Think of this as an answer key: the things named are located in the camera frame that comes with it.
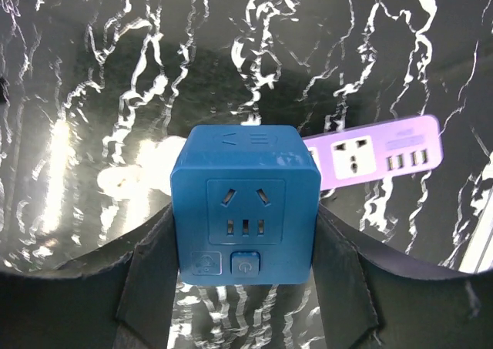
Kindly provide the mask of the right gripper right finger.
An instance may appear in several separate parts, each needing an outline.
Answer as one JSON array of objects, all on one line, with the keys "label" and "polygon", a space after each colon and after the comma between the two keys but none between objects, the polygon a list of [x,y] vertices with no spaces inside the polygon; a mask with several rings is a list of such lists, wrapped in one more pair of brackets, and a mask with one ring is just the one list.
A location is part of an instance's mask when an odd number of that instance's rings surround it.
[{"label": "right gripper right finger", "polygon": [[313,272],[328,348],[490,348],[492,272],[417,260],[320,206]]}]

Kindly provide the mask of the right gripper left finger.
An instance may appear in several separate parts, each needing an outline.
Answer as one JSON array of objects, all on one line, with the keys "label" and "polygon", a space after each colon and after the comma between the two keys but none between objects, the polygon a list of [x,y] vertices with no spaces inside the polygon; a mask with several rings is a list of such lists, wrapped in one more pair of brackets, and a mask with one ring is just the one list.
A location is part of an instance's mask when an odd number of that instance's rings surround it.
[{"label": "right gripper left finger", "polygon": [[1,273],[3,348],[165,348],[178,272],[171,206],[55,270]]}]

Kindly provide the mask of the blue cube socket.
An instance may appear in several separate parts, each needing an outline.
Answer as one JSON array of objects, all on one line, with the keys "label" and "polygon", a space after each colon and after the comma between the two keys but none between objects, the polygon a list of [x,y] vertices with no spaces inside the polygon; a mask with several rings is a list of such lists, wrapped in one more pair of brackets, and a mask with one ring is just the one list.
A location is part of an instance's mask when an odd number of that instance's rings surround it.
[{"label": "blue cube socket", "polygon": [[196,126],[170,182],[185,283],[308,280],[321,176],[294,127]]}]

